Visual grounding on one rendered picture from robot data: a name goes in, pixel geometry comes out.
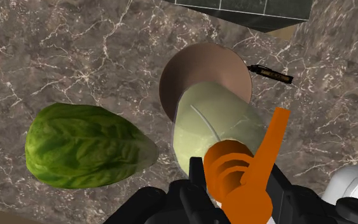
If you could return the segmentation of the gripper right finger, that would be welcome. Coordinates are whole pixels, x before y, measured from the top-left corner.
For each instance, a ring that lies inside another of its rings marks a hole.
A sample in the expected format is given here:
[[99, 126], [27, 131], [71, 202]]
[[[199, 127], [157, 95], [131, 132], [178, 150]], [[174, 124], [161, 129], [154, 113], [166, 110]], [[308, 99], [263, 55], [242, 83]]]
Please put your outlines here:
[[344, 196], [335, 205], [322, 200], [313, 190], [293, 185], [273, 166], [266, 191], [275, 224], [358, 224], [358, 199]]

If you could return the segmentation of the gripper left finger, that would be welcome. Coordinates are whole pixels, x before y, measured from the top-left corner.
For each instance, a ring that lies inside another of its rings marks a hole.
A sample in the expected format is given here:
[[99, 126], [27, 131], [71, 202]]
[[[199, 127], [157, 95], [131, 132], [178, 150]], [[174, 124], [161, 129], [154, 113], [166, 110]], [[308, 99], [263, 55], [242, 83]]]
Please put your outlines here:
[[230, 224], [206, 192], [201, 157], [189, 160], [189, 178], [173, 181], [168, 192], [145, 186], [103, 224]]

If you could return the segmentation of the pale green orange spray bottle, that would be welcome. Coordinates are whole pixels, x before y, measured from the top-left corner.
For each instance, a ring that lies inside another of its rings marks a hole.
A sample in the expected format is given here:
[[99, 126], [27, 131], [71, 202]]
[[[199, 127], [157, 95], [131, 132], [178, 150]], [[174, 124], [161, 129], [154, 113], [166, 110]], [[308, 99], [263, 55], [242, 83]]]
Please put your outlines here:
[[214, 82], [189, 87], [180, 97], [173, 133], [179, 165], [203, 162], [209, 194], [231, 224], [269, 224], [273, 204], [267, 182], [290, 111], [275, 108], [265, 126], [252, 106]]

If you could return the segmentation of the green lettuce head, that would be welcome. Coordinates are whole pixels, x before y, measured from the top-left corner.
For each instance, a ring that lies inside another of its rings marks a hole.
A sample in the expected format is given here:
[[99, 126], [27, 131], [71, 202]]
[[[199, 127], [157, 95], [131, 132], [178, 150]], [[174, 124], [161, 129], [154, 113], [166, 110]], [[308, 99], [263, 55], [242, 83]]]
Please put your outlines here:
[[54, 103], [31, 123], [27, 169], [55, 188], [96, 188], [153, 165], [157, 145], [134, 124], [100, 106]]

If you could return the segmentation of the black pen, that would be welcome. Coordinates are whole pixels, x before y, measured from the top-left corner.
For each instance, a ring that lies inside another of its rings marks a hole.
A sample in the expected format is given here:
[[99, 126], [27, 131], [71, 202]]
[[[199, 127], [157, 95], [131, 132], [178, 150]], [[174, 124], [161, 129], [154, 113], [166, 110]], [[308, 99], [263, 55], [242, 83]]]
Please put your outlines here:
[[258, 75], [264, 76], [266, 78], [270, 78], [276, 81], [281, 81], [286, 84], [291, 84], [293, 81], [293, 76], [288, 76], [282, 73], [279, 73], [277, 71], [274, 71], [273, 69], [270, 69], [268, 67], [256, 64], [256, 65], [250, 65], [247, 66], [248, 70], [250, 72], [256, 73]]

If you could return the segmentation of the brown bowl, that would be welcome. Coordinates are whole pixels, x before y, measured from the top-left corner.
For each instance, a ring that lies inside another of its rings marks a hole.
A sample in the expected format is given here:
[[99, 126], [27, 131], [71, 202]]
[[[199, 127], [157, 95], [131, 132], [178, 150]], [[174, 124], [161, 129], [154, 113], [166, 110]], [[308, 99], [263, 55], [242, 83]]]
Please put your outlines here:
[[249, 103], [252, 96], [250, 71], [233, 50], [215, 43], [197, 43], [177, 52], [166, 64], [159, 81], [159, 98], [170, 121], [182, 94], [203, 81], [216, 82]]

